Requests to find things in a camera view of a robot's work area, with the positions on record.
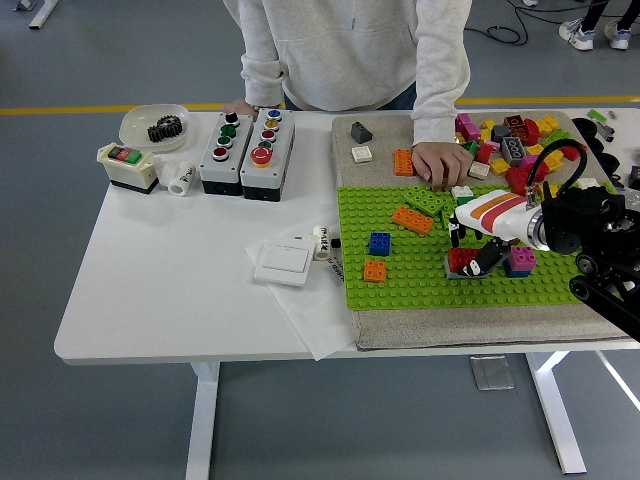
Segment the person's right hand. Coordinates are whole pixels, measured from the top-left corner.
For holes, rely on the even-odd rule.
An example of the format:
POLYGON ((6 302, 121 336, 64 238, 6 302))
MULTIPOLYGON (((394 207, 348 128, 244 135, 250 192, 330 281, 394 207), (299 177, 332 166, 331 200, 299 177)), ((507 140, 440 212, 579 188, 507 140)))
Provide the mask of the person's right hand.
POLYGON ((258 111, 253 105, 247 103, 244 99, 238 99, 222 105, 222 111, 225 114, 236 113, 238 115, 250 115, 253 120, 258 117, 258 111))

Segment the person's left hand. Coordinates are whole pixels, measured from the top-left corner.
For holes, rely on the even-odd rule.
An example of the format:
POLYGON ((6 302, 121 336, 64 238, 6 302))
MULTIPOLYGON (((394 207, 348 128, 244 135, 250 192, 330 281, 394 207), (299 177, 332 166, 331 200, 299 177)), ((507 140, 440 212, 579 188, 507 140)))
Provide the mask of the person's left hand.
POLYGON ((450 190, 465 182, 473 156, 457 143, 420 142, 412 148, 412 162, 433 191, 450 190))

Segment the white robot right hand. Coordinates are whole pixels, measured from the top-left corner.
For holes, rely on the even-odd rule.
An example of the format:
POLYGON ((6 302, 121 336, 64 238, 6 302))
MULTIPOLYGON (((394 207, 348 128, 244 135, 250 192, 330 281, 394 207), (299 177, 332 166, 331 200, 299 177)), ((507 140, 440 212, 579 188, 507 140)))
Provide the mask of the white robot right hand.
POLYGON ((541 206, 527 205, 524 196, 497 189, 454 209, 449 217, 451 245, 459 246, 466 231, 491 239, 473 260, 448 268, 450 278, 486 278, 511 253, 512 246, 523 242, 536 250, 549 251, 541 206))

